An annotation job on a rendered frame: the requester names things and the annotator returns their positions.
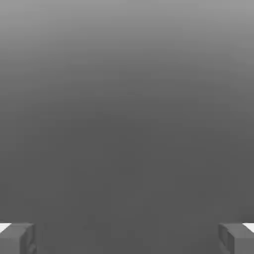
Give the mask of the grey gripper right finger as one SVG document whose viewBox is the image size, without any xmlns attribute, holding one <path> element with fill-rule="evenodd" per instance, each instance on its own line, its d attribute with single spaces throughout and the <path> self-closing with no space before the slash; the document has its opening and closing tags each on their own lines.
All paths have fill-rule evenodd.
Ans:
<svg viewBox="0 0 254 254">
<path fill-rule="evenodd" d="M 254 254 L 254 223 L 220 223 L 221 254 Z"/>
</svg>

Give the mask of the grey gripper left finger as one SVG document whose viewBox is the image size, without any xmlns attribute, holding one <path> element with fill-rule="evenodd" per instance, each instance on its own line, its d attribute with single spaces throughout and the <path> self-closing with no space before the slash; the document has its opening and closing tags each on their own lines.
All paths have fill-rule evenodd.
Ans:
<svg viewBox="0 0 254 254">
<path fill-rule="evenodd" d="M 37 254 L 36 225 L 0 223 L 0 254 Z"/>
</svg>

